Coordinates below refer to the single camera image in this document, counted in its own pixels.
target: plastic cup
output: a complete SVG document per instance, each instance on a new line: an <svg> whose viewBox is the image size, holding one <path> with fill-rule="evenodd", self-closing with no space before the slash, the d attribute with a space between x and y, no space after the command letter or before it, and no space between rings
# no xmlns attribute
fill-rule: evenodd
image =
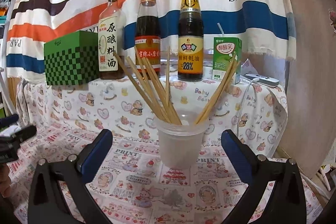
<svg viewBox="0 0 336 224"><path fill-rule="evenodd" d="M172 169L184 170L197 162L204 132L210 121L194 124L197 112L177 110L182 125L164 122L155 117L159 135L160 157L163 164Z"/></svg>

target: yellow duck print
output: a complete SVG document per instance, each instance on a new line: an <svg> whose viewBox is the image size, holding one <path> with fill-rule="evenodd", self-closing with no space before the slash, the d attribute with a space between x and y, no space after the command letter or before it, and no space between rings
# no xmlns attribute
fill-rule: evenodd
<svg viewBox="0 0 336 224"><path fill-rule="evenodd" d="M122 96L128 96L127 88L122 88L121 89L121 95Z"/></svg>
<svg viewBox="0 0 336 224"><path fill-rule="evenodd" d="M181 96L181 104L186 105L188 103L188 98L187 96Z"/></svg>

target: white straw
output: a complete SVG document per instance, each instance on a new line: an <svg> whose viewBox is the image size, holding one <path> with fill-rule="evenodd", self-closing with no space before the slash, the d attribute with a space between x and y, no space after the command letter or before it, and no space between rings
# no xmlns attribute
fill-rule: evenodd
<svg viewBox="0 0 336 224"><path fill-rule="evenodd" d="M220 29L220 32L222 33L222 37L224 37L224 31L222 29L221 24L218 22L217 25L218 25L218 28Z"/></svg>

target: screw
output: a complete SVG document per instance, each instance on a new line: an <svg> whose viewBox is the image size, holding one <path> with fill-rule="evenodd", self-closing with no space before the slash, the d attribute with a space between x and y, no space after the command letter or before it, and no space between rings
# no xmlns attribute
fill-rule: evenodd
<svg viewBox="0 0 336 224"><path fill-rule="evenodd" d="M40 159L39 162L38 162L38 164L39 165L44 165L46 162L47 162L46 159Z"/></svg>
<svg viewBox="0 0 336 224"><path fill-rule="evenodd" d="M288 161L289 161L289 163L290 163L291 165L296 164L296 161L295 161L293 158L290 158Z"/></svg>
<svg viewBox="0 0 336 224"><path fill-rule="evenodd" d="M258 158L258 160L260 160L260 161L265 161L265 160L267 160L267 158L266 158L264 155L262 155L262 154L259 154L259 155L257 156L257 158Z"/></svg>
<svg viewBox="0 0 336 224"><path fill-rule="evenodd" d="M76 159L77 159L77 155L75 155L75 154L71 154L71 155L68 157L68 160L71 161L71 162L75 161Z"/></svg>

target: checkered box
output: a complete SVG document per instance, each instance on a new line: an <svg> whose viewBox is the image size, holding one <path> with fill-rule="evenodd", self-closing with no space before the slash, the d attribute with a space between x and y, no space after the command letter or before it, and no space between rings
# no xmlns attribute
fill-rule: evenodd
<svg viewBox="0 0 336 224"><path fill-rule="evenodd" d="M78 31L44 45L48 85L82 85L99 78L98 35Z"/></svg>

